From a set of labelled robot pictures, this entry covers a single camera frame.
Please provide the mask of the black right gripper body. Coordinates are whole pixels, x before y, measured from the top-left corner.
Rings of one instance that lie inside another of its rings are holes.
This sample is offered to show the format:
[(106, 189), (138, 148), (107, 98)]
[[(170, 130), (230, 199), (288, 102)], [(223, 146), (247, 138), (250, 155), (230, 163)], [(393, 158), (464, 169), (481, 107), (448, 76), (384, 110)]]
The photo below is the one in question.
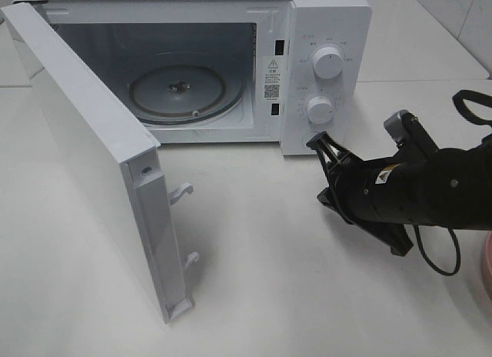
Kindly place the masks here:
[(375, 222), (374, 207), (368, 198), (370, 183), (367, 179), (375, 168), (375, 160), (363, 160), (353, 153), (323, 154), (327, 177), (327, 200), (331, 207), (348, 223)]

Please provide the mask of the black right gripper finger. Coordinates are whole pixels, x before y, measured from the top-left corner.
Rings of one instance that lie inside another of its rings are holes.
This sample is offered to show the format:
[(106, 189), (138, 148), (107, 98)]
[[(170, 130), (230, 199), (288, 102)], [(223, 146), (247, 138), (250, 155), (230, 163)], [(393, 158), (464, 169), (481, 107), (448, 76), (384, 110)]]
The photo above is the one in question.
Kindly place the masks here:
[(326, 132), (317, 133), (306, 143), (306, 146), (315, 152), (323, 168), (335, 168), (352, 155)]
[(413, 242), (407, 234), (403, 224), (387, 222), (369, 222), (362, 219), (350, 218), (344, 213), (336, 199), (332, 195), (330, 188), (323, 189), (318, 195), (317, 200), (326, 208), (336, 212), (349, 225), (355, 225), (364, 230), (376, 239), (383, 242), (390, 248), (393, 255), (405, 256), (412, 248)]

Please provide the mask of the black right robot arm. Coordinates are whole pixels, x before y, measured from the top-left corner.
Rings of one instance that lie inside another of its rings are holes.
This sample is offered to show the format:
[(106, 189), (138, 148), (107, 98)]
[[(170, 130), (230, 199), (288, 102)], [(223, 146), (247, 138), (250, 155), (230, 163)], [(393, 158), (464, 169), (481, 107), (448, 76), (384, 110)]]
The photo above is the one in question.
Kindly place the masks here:
[(412, 247), (406, 225), (491, 228), (491, 141), (472, 149), (422, 152), (415, 140), (392, 157), (364, 161), (322, 132), (316, 151), (328, 186), (318, 201), (404, 256)]

